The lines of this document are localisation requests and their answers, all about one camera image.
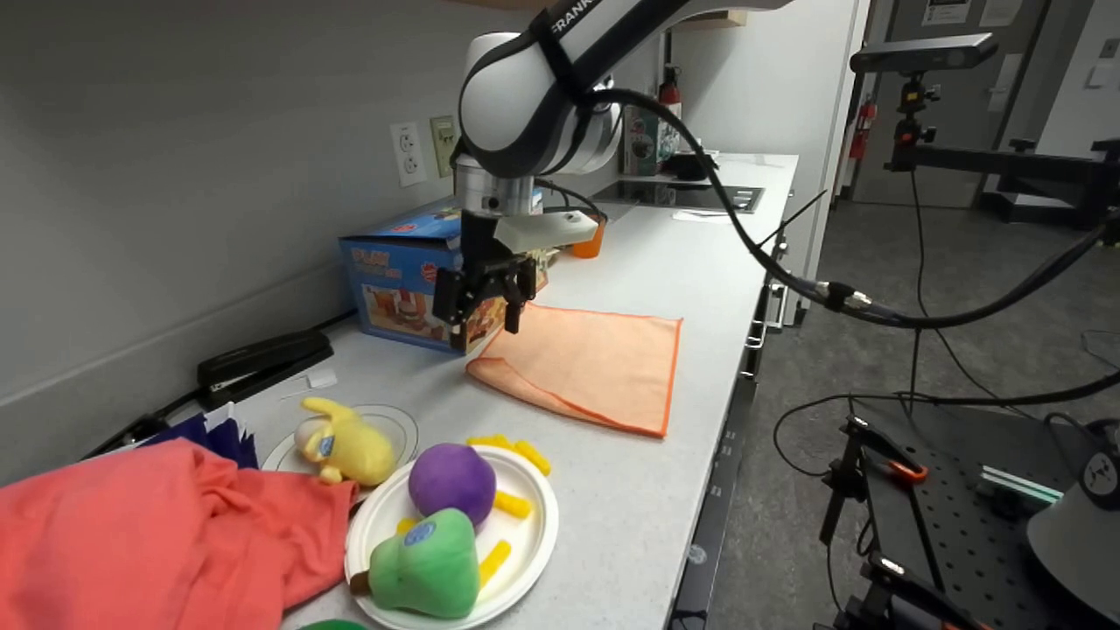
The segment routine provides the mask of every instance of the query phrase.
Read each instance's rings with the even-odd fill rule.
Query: yellow food toy
[[[358,409],[309,394],[303,409],[322,417],[299,430],[300,457],[319,465],[330,482],[352,480],[359,486],[378,486],[397,470],[392,442],[364,424]]]

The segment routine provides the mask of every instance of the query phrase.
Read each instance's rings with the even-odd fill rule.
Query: orange cloth
[[[344,578],[352,486],[168,442],[0,489],[0,625],[239,625]]]
[[[467,375],[587,424],[666,436],[680,317],[530,303],[518,336],[497,332]]]

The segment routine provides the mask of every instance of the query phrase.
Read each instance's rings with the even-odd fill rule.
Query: cardboard box
[[[448,200],[383,227],[344,234],[338,253],[345,258],[358,324],[372,336],[450,353],[483,344],[502,324],[502,300],[477,307],[462,336],[450,336],[448,324],[432,314],[438,270],[462,267],[460,242],[462,213]]]

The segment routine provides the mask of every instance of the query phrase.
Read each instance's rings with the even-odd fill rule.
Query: plate
[[[375,598],[359,594],[358,609],[369,612],[375,622],[392,630],[462,630],[478,625],[508,612],[522,601],[538,575],[551,567],[561,535],[561,504],[551,480],[522,454],[504,448],[477,448],[497,471],[497,489],[518,493],[531,499],[530,518],[512,518],[504,510],[490,510],[477,535],[477,557],[483,561],[502,539],[512,543],[512,557],[478,591],[477,609],[467,618],[432,618],[418,612],[383,609]],[[418,518],[411,496],[411,471],[413,463],[397,470],[352,513],[345,535],[345,580],[372,564],[372,548],[397,535],[404,518]]]
[[[397,465],[418,457],[418,443],[420,443],[420,433],[418,433],[418,424],[404,412],[404,409],[392,409],[392,406],[352,406],[358,417],[372,427],[378,427],[392,452],[397,452]],[[299,448],[295,448],[295,433],[286,433],[265,457],[264,470],[284,470],[284,471],[309,471],[315,475],[315,465],[309,465]]]

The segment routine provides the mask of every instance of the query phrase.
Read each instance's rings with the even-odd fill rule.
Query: floor
[[[1006,223],[981,211],[925,211],[932,311],[981,303],[1023,279],[1031,267],[1083,231],[1054,223]],[[823,276],[867,291],[877,303],[915,311],[918,231],[907,207],[838,207],[823,253]],[[1105,375],[1120,365],[1120,253],[1094,249],[1037,296],[967,330],[947,332],[958,360],[999,394],[1045,391]],[[732,496],[709,625],[813,625],[834,618],[827,548],[814,543],[827,486],[790,471],[774,443],[774,419],[830,391],[907,388],[911,332],[873,330],[813,307],[799,330],[769,336],[758,391],[748,409],[748,452]],[[921,345],[921,391],[975,394],[926,336]],[[1120,388],[1054,406],[1079,419],[1120,417]],[[810,470],[840,454],[840,406],[799,417],[784,448]],[[848,508],[834,571],[840,601],[861,594],[855,535],[861,508]]]

